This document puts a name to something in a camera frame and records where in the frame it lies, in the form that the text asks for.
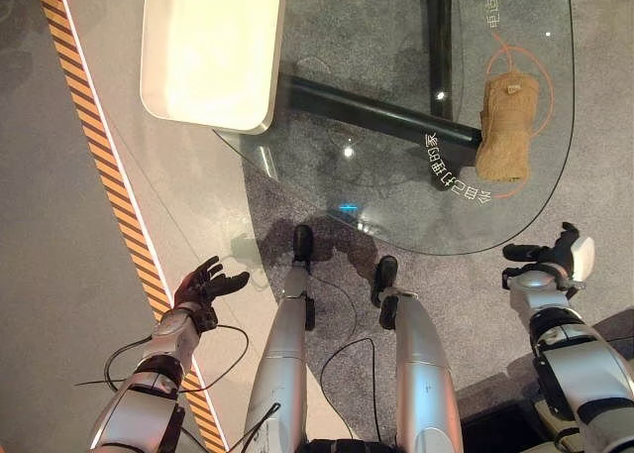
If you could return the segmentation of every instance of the gray floor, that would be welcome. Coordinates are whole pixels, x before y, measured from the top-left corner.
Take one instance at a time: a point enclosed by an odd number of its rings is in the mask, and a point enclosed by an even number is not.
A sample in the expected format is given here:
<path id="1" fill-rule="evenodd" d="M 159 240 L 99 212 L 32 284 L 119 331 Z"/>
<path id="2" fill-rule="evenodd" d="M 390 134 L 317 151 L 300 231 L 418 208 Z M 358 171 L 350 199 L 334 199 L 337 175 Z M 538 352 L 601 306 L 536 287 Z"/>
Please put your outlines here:
<path id="1" fill-rule="evenodd" d="M 552 243 L 561 222 L 576 223 L 597 247 L 594 273 L 575 306 L 606 335 L 634 330 L 633 285 L 633 0 L 573 0 L 576 119 L 568 165 L 550 203 L 516 243 Z M 534 392 L 529 345 L 500 272 L 499 249 L 457 257 L 426 257 L 395 249 L 333 222 L 245 164 L 256 235 L 271 286 L 280 292 L 290 261 L 292 227 L 308 222 L 316 233 L 313 281 L 317 328 L 308 335 L 315 375 L 349 338 L 371 336 L 378 347 L 379 423 L 393 434 L 392 333 L 381 332 L 370 307 L 373 264 L 390 253 L 399 260 L 399 284 L 418 291 L 444 340 L 463 417 Z M 631 355 L 631 342 L 620 345 Z M 326 393 L 363 438 L 374 438 L 369 348 L 360 344 L 333 361 Z"/>
<path id="2" fill-rule="evenodd" d="M 111 394 L 72 385 L 100 379 L 110 353 L 145 337 L 153 316 L 39 0 L 0 0 L 0 148 L 0 445 L 84 451 Z M 113 374 L 138 356 L 122 356 Z"/>

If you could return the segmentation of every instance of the silver robot leg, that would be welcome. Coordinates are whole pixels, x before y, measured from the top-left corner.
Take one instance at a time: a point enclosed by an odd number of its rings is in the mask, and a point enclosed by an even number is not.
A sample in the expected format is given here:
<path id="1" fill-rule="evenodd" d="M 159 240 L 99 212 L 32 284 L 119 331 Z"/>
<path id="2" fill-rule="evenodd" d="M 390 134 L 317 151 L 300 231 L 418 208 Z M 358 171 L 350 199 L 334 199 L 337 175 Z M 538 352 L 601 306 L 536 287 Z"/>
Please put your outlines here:
<path id="1" fill-rule="evenodd" d="M 275 412 L 254 437 L 251 451 L 294 453 L 306 441 L 306 264 L 293 262 L 254 381 L 245 431 L 271 406 Z"/>
<path id="2" fill-rule="evenodd" d="M 416 294 L 388 287 L 381 298 L 395 309 L 396 444 L 406 453 L 462 453 L 454 384 L 434 323 Z"/>

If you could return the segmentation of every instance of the white tray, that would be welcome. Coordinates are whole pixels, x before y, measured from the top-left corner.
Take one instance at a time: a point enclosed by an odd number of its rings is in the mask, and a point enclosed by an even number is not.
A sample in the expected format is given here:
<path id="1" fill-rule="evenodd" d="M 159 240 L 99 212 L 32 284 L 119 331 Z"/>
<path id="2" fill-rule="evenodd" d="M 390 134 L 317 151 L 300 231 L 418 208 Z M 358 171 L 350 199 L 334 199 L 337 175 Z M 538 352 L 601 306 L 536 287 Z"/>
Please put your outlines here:
<path id="1" fill-rule="evenodd" d="M 272 120 L 285 0 L 146 0 L 141 99 L 154 116 L 258 134 Z"/>

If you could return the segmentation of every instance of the gray carpet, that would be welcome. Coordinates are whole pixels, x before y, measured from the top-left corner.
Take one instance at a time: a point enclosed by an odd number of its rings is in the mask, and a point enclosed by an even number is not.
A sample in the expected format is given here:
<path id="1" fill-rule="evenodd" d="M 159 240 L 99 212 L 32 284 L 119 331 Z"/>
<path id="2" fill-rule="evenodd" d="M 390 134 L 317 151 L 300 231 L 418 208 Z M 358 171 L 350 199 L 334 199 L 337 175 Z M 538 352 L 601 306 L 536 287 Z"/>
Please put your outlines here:
<path id="1" fill-rule="evenodd" d="M 609 328 L 606 335 L 628 335 L 634 330 L 632 310 L 626 311 L 634 304 L 634 206 L 630 189 L 634 175 L 633 0 L 572 1 L 577 93 L 570 157 L 550 203 L 515 241 L 550 244 L 564 220 L 575 222 L 591 235 L 597 261 L 588 289 L 577 295 L 575 306 L 587 322 L 604 321 L 603 326 Z M 311 64 L 320 63 L 312 60 Z M 369 84 L 380 83 L 374 72 L 366 78 Z M 478 95 L 469 102 L 478 105 L 480 99 Z M 300 156 L 303 164 L 310 164 L 310 154 Z M 378 327 L 378 312 L 370 306 L 369 294 L 373 264 L 387 253 L 399 260 L 399 284 L 421 294 L 437 324 L 453 366 L 462 417 L 534 392 L 528 337 L 500 287 L 500 272 L 508 264 L 499 249 L 467 256 L 418 255 L 379 242 L 316 211 L 305 201 L 316 201 L 307 193 L 310 180 L 303 181 L 299 189 L 281 189 L 248 163 L 245 177 L 256 236 L 273 290 L 280 292 L 290 261 L 292 227 L 299 222 L 307 222 L 315 230 L 315 277 L 341 287 L 311 281 L 317 306 L 317 328 L 307 335 L 312 372 L 319 376 L 325 360 L 346 340 L 365 335 L 375 340 L 379 423 L 384 437 L 394 433 L 395 339 Z M 411 217 L 407 207 L 402 210 Z M 622 344 L 619 347 L 627 353 L 631 342 Z M 366 439 L 375 438 L 369 353 L 367 345 L 359 344 L 333 361 L 324 375 L 326 393 Z"/>

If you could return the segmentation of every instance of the black table leg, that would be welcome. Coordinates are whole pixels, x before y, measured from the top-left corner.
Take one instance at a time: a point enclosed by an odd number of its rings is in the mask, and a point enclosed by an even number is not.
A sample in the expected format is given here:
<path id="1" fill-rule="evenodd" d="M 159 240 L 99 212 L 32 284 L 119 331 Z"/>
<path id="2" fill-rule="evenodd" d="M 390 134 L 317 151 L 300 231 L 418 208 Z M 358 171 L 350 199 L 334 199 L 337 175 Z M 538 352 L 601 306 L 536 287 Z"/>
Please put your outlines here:
<path id="1" fill-rule="evenodd" d="M 433 116 L 453 120 L 452 0 L 426 0 L 429 29 L 429 98 Z"/>
<path id="2" fill-rule="evenodd" d="M 425 133 L 440 141 L 476 149 L 479 129 L 350 93 L 299 76 L 281 73 L 277 104 L 424 144 Z"/>

